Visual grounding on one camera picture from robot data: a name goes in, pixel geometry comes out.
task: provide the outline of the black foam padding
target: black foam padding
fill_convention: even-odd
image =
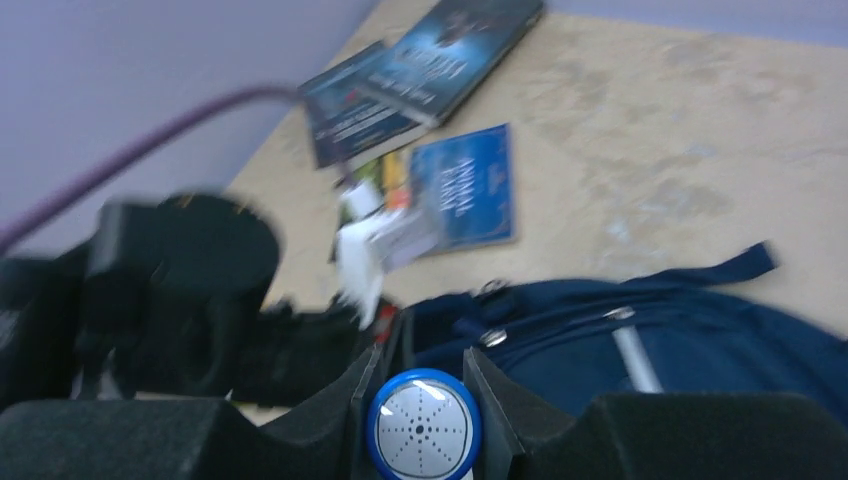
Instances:
[[[547,478],[848,478],[848,433],[794,394],[605,395],[562,447]]]
[[[223,400],[18,404],[0,416],[0,478],[344,478],[349,468],[340,463],[359,455],[346,451],[349,437],[361,435],[356,422],[349,430],[350,406],[374,388],[380,359],[379,349],[363,353],[336,382],[262,428]]]
[[[0,259],[0,412],[70,395],[86,259],[85,245],[54,259]]]
[[[485,425],[474,478],[560,478],[525,472],[557,470],[563,461],[559,446],[574,419],[510,380],[477,349],[464,352],[462,378]]]

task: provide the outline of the cable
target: cable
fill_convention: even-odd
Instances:
[[[209,118],[241,104],[260,99],[284,100],[292,105],[304,101],[307,104],[309,112],[317,115],[319,121],[322,119],[322,111],[317,105],[310,102],[308,98],[304,98],[296,88],[283,85],[252,87],[213,99],[189,110],[137,141],[118,150],[110,157],[98,163],[91,170],[43,198],[35,206],[12,220],[11,223],[0,230],[0,255],[5,255],[18,242],[91,194],[112,177],[134,165],[148,153],[165,145]],[[348,186],[355,184],[353,173],[347,161],[337,161],[336,165],[339,168],[343,183]]]

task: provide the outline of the zipper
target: zipper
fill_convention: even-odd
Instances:
[[[574,320],[572,322],[569,322],[569,324],[571,326],[577,327],[577,326],[580,326],[580,325],[583,325],[583,324],[586,324],[586,323],[591,323],[591,322],[595,322],[595,321],[599,321],[599,320],[621,321],[621,320],[626,320],[626,319],[632,317],[635,314],[636,314],[636,311],[633,309],[633,307],[624,306],[624,307],[614,308],[614,309],[612,309],[612,310],[610,310],[606,313],[600,314],[600,315],[590,315],[590,316],[587,316],[587,317],[584,317],[584,318],[580,318],[578,320]],[[550,324],[537,325],[536,328],[528,328],[527,330],[523,331],[522,333],[532,335],[536,331],[544,330],[544,329],[548,329],[548,328],[550,328]],[[480,338],[478,339],[478,342],[480,343],[480,345],[482,345],[486,348],[492,348],[492,347],[503,344],[504,342],[507,341],[507,339],[509,339],[509,334],[507,333],[506,329],[504,329],[504,328],[493,328],[493,329],[489,329],[486,332],[484,332],[480,336]]]

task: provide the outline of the book cover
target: book cover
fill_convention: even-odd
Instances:
[[[417,147],[409,182],[413,204],[439,229],[432,253],[515,238],[508,125]]]
[[[427,133],[427,127],[358,90],[353,75],[385,51],[383,42],[375,42],[300,86],[317,168],[347,160],[355,169]]]
[[[543,10],[542,0],[442,0],[356,76],[366,94],[436,127]]]

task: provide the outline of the backpack strap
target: backpack strap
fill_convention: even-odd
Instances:
[[[652,284],[686,285],[689,287],[713,287],[753,280],[777,268],[769,254],[766,242],[760,242],[726,262],[704,268],[674,268],[647,277],[623,282],[623,285],[643,286]]]

